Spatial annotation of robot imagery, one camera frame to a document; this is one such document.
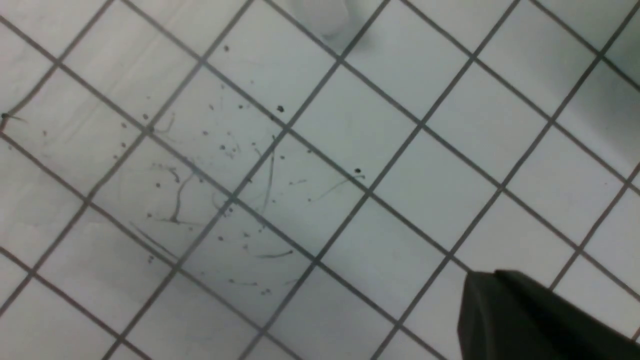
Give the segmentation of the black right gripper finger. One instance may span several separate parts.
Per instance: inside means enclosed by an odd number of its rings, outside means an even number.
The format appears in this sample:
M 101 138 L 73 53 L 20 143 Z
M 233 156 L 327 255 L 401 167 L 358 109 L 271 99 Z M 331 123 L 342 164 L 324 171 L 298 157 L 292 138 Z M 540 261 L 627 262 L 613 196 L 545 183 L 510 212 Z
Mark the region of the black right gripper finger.
M 469 271 L 457 336 L 464 360 L 637 360 L 636 342 L 517 270 Z

